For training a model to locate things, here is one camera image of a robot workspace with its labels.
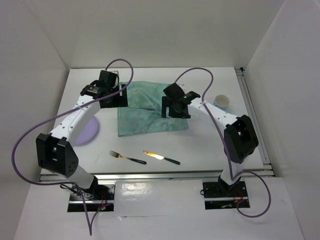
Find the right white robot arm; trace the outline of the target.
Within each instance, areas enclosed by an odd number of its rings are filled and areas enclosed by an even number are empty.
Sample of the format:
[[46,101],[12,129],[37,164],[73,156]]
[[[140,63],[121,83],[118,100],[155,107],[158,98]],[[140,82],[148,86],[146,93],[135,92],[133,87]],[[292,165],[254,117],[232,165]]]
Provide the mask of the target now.
[[218,190],[230,196],[243,173],[245,161],[259,145],[252,120],[247,115],[236,116],[203,101],[194,91],[185,93],[173,83],[163,90],[161,117],[190,119],[196,117],[215,127],[222,137],[227,164],[218,177]]

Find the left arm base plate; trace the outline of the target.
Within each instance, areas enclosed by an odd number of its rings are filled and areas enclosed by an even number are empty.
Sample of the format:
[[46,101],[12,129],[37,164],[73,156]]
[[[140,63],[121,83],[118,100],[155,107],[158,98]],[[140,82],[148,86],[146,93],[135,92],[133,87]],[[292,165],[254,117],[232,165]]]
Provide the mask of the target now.
[[[88,193],[83,192],[83,196],[85,199],[85,205],[87,211],[89,213],[96,212],[98,209],[101,212],[113,212],[114,211],[114,199],[115,199],[115,190],[116,190],[116,183],[115,182],[108,182],[105,184],[107,188],[107,192],[104,191],[103,193],[99,193],[98,197],[92,196]],[[77,190],[77,188],[72,185],[71,187],[62,186],[62,189],[69,190],[69,200],[67,206],[68,213],[83,213],[85,211],[82,197]]]

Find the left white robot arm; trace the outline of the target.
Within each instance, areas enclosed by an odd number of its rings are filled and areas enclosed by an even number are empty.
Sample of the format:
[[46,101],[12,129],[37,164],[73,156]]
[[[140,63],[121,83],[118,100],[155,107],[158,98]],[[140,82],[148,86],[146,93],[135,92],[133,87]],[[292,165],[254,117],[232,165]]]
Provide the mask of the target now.
[[127,92],[119,92],[124,87],[119,84],[118,71],[101,70],[99,78],[82,89],[73,111],[50,133],[41,133],[36,138],[38,165],[77,184],[88,200],[97,197],[98,181],[79,165],[74,146],[86,125],[101,109],[128,106]]

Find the teal patterned cloth napkin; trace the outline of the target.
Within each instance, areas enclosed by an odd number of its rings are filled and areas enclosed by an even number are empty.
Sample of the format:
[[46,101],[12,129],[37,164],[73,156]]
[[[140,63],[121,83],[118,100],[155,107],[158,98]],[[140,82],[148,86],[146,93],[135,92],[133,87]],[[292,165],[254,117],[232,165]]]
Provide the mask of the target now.
[[132,81],[126,88],[127,107],[117,111],[119,137],[186,130],[188,122],[180,118],[162,118],[163,90],[168,83]]

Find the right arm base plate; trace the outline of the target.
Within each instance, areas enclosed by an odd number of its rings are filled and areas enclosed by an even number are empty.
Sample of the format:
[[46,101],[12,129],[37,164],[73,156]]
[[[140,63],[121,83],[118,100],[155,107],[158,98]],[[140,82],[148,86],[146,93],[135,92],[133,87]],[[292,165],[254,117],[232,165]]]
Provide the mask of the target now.
[[250,208],[247,187],[244,181],[228,193],[223,193],[218,182],[203,182],[200,194],[204,197],[206,210],[224,210],[238,208]]

